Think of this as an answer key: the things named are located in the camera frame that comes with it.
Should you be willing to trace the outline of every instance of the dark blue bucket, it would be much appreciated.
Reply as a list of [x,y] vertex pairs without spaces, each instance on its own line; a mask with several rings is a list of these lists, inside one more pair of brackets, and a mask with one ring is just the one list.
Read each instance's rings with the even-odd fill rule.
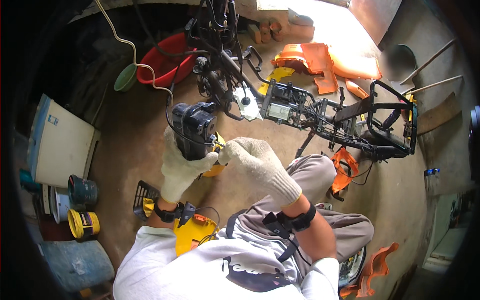
[[68,196],[74,204],[95,205],[98,198],[98,188],[95,181],[70,175],[68,178]]
[[107,253],[96,240],[45,241],[40,246],[50,270],[67,292],[98,285],[115,275]]

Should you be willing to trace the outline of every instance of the gray pants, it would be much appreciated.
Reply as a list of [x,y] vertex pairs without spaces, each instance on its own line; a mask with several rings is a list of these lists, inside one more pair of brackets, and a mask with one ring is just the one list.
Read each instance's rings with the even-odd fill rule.
[[[318,154],[300,157],[298,161],[287,168],[287,172],[300,185],[303,194],[312,203],[317,203],[325,196],[336,176],[332,161]],[[239,221],[244,228],[260,237],[281,240],[281,237],[274,235],[262,223],[263,218],[269,212],[278,213],[278,209],[278,204],[270,195],[267,195],[252,205],[244,214],[239,215]],[[372,240],[373,225],[367,217],[360,214],[342,214],[319,207],[317,207],[317,211],[333,229],[339,262],[345,261]],[[303,251],[302,255],[311,261]],[[295,259],[304,276],[308,272],[309,266],[300,259],[297,252],[295,252]]]

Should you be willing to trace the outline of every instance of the dirt floor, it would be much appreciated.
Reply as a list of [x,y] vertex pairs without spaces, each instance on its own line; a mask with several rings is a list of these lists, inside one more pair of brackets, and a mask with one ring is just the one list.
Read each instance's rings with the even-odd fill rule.
[[[375,57],[380,54],[364,28],[351,13],[344,8],[324,2],[309,2],[315,14],[315,41],[324,42],[333,47],[350,51],[352,55]],[[335,24],[335,30],[325,30],[319,24]],[[288,37],[282,43],[272,41],[269,44],[255,45],[248,36],[242,36],[243,47],[254,45],[263,57],[262,76],[272,71],[269,60],[283,49],[285,44],[299,43],[295,37]],[[249,78],[260,86],[260,82],[250,70],[245,70]],[[345,87],[345,80],[337,77],[338,84]],[[305,88],[318,96],[312,76],[295,73],[282,82],[292,81],[294,85]],[[370,80],[354,80],[364,90],[369,90]],[[205,101],[198,94],[195,76],[189,75],[175,87],[174,102],[196,103]],[[98,144],[90,179],[99,186],[99,201],[95,212],[101,223],[98,240],[107,251],[115,269],[130,250],[135,241],[136,231],[144,225],[132,211],[133,199],[139,180],[144,180],[160,188],[163,175],[162,166],[163,131],[165,120],[165,99],[167,93],[154,90],[151,86],[136,83],[127,93],[108,90],[100,112],[98,127],[102,137]],[[322,95],[338,101],[339,93]],[[358,101],[353,94],[345,92],[345,103]],[[379,91],[382,101],[397,101]],[[238,108],[232,112],[238,114]],[[286,125],[277,125],[272,121],[246,120],[236,121],[223,113],[218,113],[217,130],[230,140],[238,136],[263,139],[269,142],[284,166],[294,158],[297,148],[307,137],[307,131],[299,131]],[[394,126],[397,135],[402,134],[402,120]],[[305,154],[326,152],[328,141],[314,137],[304,151]],[[352,150],[356,157],[360,154]],[[370,161],[360,163],[360,172],[370,166]],[[415,155],[402,159],[389,159],[388,164],[374,163],[365,185],[351,184],[347,192],[342,192],[344,202],[335,199],[310,199],[312,202],[328,201],[335,211],[342,213],[360,213],[367,216],[375,227],[373,240],[367,246],[372,254],[380,247],[388,247],[398,242],[399,248],[387,257],[390,274],[372,281],[376,294],[371,299],[387,299],[395,282],[407,271],[414,260],[420,235],[425,221],[426,193],[423,171],[426,169],[423,155],[417,147]],[[364,176],[358,178],[363,182]],[[220,225],[226,224],[228,217],[264,196],[262,191],[251,188],[245,177],[235,167],[228,166],[214,178],[201,178],[195,181],[183,195],[182,201],[195,205],[215,207],[220,215]]]

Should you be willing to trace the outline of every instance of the black wrist mount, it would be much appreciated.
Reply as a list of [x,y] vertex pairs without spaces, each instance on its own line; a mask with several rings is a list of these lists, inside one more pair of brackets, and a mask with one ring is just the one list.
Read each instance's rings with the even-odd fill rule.
[[283,239],[288,239],[292,229],[298,232],[310,227],[310,222],[315,217],[315,213],[315,206],[310,202],[310,208],[305,214],[300,214],[295,218],[291,218],[283,212],[279,212],[276,215],[273,212],[270,212],[262,220],[262,223],[276,235]]
[[155,201],[153,209],[156,215],[159,216],[160,219],[165,223],[172,223],[175,221],[175,219],[180,219],[178,228],[180,228],[182,225],[185,225],[195,213],[195,206],[193,206],[190,202],[186,202],[185,204],[179,202],[177,208],[175,208],[175,210],[172,212],[160,209],[156,203],[157,201]]

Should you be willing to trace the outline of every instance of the white work glove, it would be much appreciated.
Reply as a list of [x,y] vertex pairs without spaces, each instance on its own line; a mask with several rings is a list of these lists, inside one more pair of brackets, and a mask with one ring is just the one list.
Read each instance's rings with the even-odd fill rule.
[[266,190],[280,206],[288,206],[301,195],[301,188],[288,175],[266,141],[238,137],[228,141],[218,155],[225,165],[230,159],[239,163],[260,189]]
[[218,159],[218,153],[210,152],[200,160],[187,160],[177,148],[173,130],[167,126],[163,133],[165,151],[163,152],[162,174],[165,176],[160,195],[169,203],[177,203],[181,195],[198,175],[207,172]]

